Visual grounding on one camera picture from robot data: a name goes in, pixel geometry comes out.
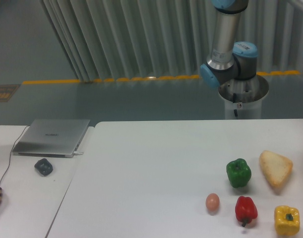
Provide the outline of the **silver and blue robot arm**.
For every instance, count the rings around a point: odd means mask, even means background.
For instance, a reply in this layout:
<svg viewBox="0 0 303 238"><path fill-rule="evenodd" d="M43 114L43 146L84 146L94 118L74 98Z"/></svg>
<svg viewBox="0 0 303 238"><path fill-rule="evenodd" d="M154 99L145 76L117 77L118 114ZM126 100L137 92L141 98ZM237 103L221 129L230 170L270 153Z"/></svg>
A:
<svg viewBox="0 0 303 238"><path fill-rule="evenodd" d="M303 0L213 0L215 30L203 80L244 83L257 71L303 70Z"/></svg>

